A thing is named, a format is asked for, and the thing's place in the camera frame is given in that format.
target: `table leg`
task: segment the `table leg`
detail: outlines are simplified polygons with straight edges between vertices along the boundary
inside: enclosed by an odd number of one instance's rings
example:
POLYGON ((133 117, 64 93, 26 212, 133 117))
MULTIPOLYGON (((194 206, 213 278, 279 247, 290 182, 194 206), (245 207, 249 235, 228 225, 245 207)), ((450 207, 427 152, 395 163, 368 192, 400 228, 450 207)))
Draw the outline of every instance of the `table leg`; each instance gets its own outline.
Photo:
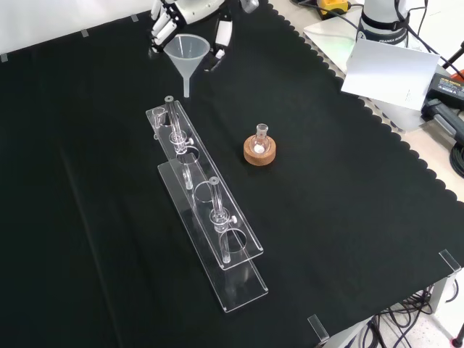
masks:
POLYGON ((453 273, 452 275, 449 275, 435 283, 434 290, 430 297, 430 307, 433 313, 435 313, 448 299, 445 297, 444 293, 446 292, 446 289, 449 289, 455 282, 456 274, 457 273, 453 273))
POLYGON ((345 348, 346 345, 355 337, 361 329, 368 323, 372 317, 366 320, 360 321, 358 324, 353 325, 351 328, 338 332, 337 335, 333 335, 329 338, 323 346, 324 348, 345 348))

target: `black cloth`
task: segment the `black cloth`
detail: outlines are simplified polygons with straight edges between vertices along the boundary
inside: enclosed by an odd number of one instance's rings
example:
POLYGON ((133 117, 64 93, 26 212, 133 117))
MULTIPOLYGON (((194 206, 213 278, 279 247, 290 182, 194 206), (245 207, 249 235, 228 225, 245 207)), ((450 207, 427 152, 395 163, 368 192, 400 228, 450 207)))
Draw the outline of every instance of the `black cloth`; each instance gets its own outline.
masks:
MULTIPOLYGON (((231 50, 190 100, 169 59, 149 58, 147 13, 0 65, 0 220, 25 282, 1 317, 28 328, 6 336, 18 347, 311 347, 311 315, 333 335, 449 274, 443 249, 464 264, 455 195, 269 5, 233 12, 231 50), (145 111, 167 95, 265 250, 269 294, 227 315, 157 174, 145 111), (243 159, 258 123, 277 143, 266 167, 243 159)), ((189 31, 212 41, 214 26, 189 31)))

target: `clear acrylic stand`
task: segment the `clear acrylic stand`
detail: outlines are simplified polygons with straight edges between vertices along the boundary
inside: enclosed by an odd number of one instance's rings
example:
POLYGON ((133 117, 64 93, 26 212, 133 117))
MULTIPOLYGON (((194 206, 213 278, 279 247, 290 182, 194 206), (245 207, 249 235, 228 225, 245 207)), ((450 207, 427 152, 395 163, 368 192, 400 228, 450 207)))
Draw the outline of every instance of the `clear acrylic stand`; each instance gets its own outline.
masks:
POLYGON ((178 101, 148 110, 168 162, 158 167, 225 312, 268 292, 252 259, 263 249, 178 101))

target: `plastic funnel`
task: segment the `plastic funnel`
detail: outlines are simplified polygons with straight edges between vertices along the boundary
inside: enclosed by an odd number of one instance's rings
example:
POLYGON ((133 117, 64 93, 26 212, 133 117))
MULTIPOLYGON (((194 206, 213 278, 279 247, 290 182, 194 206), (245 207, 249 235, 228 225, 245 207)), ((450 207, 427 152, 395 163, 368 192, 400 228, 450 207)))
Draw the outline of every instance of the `plastic funnel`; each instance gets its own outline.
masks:
POLYGON ((210 51, 210 43, 191 34, 176 35, 165 47, 165 53, 173 61, 183 78, 183 96, 190 97, 190 77, 203 57, 210 51))

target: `white paper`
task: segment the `white paper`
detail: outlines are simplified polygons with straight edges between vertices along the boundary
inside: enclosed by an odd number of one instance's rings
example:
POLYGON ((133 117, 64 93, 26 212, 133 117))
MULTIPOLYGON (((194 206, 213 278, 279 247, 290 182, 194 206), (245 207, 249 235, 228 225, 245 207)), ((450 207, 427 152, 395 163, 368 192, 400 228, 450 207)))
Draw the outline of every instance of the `white paper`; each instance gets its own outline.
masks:
POLYGON ((419 111, 438 61, 436 54, 360 39, 341 90, 419 111))

